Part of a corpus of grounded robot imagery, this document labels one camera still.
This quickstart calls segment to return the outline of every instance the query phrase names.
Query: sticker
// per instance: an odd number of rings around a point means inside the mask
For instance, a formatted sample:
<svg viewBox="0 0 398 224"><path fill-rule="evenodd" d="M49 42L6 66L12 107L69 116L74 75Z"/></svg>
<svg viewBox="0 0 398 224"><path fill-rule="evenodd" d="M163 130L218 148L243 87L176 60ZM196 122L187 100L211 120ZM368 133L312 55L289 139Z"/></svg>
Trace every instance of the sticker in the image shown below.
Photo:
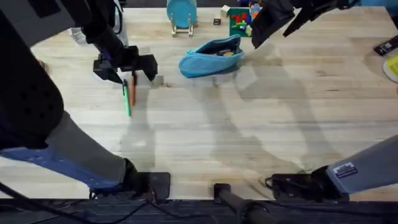
<svg viewBox="0 0 398 224"><path fill-rule="evenodd" d="M358 170L355 168L352 162L348 162L346 164L333 168L333 172L338 178L344 178L349 175L358 173Z"/></svg>

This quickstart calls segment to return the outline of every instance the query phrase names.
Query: blue object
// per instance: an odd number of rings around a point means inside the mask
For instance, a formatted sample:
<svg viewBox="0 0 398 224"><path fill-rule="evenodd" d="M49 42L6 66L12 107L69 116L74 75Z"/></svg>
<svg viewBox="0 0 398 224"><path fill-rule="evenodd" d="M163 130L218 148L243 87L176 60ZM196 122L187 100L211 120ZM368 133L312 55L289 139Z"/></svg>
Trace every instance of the blue object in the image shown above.
<svg viewBox="0 0 398 224"><path fill-rule="evenodd" d="M174 24L178 28L188 28L188 18L191 14L192 24L197 20L197 5L196 0L169 0L167 2L167 16L174 18Z"/></svg>
<svg viewBox="0 0 398 224"><path fill-rule="evenodd" d="M246 23L251 24L251 15L246 16Z"/></svg>
<svg viewBox="0 0 398 224"><path fill-rule="evenodd" d="M222 72L237 64L243 56L243 52L232 56L217 56L203 54L211 52L213 49L239 49L241 43L240 35L232 35L225 39L209 41L195 50L189 50L184 58L181 59L179 67L181 73L187 78L203 77Z"/></svg>
<svg viewBox="0 0 398 224"><path fill-rule="evenodd" d="M90 172L87 170L87 168L69 161L68 159L59 155L56 150L51 147L46 149L28 149L25 147L4 149L0 151L0 156L8 159L36 164L38 166L79 180L85 183L89 188L93 189L107 189L120 184L114 180L106 180L104 177L96 175L94 172Z"/></svg>

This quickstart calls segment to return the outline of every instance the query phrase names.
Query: colorful toy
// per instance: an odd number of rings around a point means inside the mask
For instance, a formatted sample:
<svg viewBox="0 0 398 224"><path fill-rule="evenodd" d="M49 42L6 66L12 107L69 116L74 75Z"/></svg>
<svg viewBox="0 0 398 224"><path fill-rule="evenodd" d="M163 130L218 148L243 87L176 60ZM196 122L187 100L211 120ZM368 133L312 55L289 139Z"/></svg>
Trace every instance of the colorful toy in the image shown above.
<svg viewBox="0 0 398 224"><path fill-rule="evenodd" d="M254 5L250 6L250 16L252 20L256 18L259 12L260 12L260 5L258 3L255 3Z"/></svg>

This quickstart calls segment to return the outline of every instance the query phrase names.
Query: wood grain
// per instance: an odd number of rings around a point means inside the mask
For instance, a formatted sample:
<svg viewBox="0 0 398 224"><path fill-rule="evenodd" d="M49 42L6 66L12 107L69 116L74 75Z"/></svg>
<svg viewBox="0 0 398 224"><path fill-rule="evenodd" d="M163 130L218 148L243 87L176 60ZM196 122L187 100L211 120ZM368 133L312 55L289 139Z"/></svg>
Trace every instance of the wood grain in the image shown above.
<svg viewBox="0 0 398 224"><path fill-rule="evenodd" d="M288 38L279 31L258 50L243 39L239 70L188 80L178 70L184 53L228 35L226 19L212 24L217 11L199 8L189 39L171 37L165 9L125 10L130 44L159 64L152 86L139 73L132 118L121 87L92 73L93 46L63 32L32 51L81 128L139 170L170 172L172 198L211 198L216 182L244 198L271 198L259 179L310 172L398 133L397 86L372 51L397 34L384 8L333 11ZM88 195L83 184L30 164L1 159L0 170L2 182L30 197ZM398 200L397 193L393 185L352 198Z"/></svg>

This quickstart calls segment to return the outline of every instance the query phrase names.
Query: blue pouch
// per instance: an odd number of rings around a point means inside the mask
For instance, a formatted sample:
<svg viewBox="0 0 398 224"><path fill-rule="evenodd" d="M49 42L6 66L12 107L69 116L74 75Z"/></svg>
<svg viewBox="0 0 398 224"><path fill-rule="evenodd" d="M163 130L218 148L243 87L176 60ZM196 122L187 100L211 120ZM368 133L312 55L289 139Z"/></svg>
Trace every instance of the blue pouch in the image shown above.
<svg viewBox="0 0 398 224"><path fill-rule="evenodd" d="M179 67L181 73L187 78L202 77L222 72L234 65L243 56L239 48L241 36L232 35L225 39L209 41L195 50L189 50L181 59ZM232 56L218 56L212 52L231 49L236 53Z"/></svg>

